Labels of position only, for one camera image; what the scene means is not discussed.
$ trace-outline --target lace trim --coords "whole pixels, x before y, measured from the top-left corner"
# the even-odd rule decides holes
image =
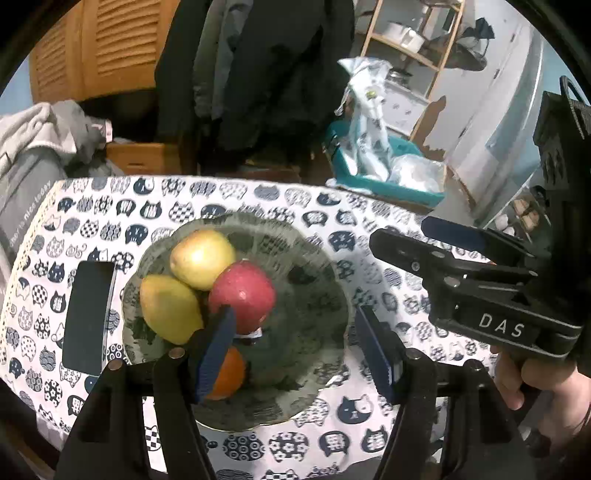
[[[64,180],[57,181],[53,184],[51,190],[47,193],[45,199],[39,205],[37,213],[35,214],[33,221],[31,222],[31,226],[27,231],[26,235],[22,240],[22,244],[18,249],[17,259],[12,266],[12,271],[10,273],[10,278],[8,279],[8,283],[6,285],[6,293],[4,295],[4,303],[2,305],[2,313],[0,314],[0,364],[5,365],[7,361],[7,345],[6,345],[6,319],[7,315],[10,312],[10,305],[12,303],[12,299],[16,295],[17,290],[17,279],[20,276],[23,267],[25,266],[27,254],[31,250],[33,245],[33,240],[35,240],[35,234],[38,231],[39,227],[43,224],[47,211],[54,205],[56,200],[56,196],[58,192],[61,190],[61,186],[64,183]]]

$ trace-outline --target teal plastic bin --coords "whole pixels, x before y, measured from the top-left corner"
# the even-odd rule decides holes
[[[420,192],[419,190],[408,189],[393,183],[366,179],[361,176],[349,174],[343,153],[340,150],[340,139],[346,137],[348,133],[349,123],[339,120],[329,125],[324,139],[324,148],[330,155],[337,183],[351,188],[370,190],[375,195],[388,199],[418,203],[429,208],[435,208],[445,198],[445,193]],[[392,135],[389,136],[388,140],[395,157],[405,154],[423,156],[418,147],[408,140],[393,137]]]

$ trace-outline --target red apple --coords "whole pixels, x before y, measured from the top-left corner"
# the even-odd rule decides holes
[[[247,335],[257,330],[275,305],[275,289],[269,277],[248,260],[225,269],[209,292],[209,310],[215,314],[222,305],[236,313],[236,332]]]

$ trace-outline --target black smartphone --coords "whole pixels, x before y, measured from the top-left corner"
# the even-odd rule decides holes
[[[96,376],[102,372],[114,286],[114,263],[82,261],[78,265],[64,328],[64,367]]]

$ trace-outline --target cat print tablecloth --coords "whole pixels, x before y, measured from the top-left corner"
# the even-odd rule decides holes
[[[185,222],[230,211],[288,222],[321,245],[352,304],[371,306],[407,346],[437,361],[462,364],[477,358],[490,364],[488,345],[429,323],[429,299],[420,278],[371,254],[369,235],[376,228],[433,242],[421,234],[421,217],[405,209],[295,184],[201,177],[65,180],[48,194],[19,252],[2,311],[0,344],[0,374],[35,410],[54,444],[63,443],[96,381],[61,363],[78,263],[115,263],[106,357],[129,361],[122,345],[120,292],[144,251]],[[442,247],[457,257],[484,260],[475,252]],[[309,478],[381,455],[397,409],[376,392],[354,328],[345,346],[342,366],[318,368],[328,386],[295,418],[234,434],[200,428],[219,479]],[[151,398],[144,401],[144,419],[152,467],[165,471]]]

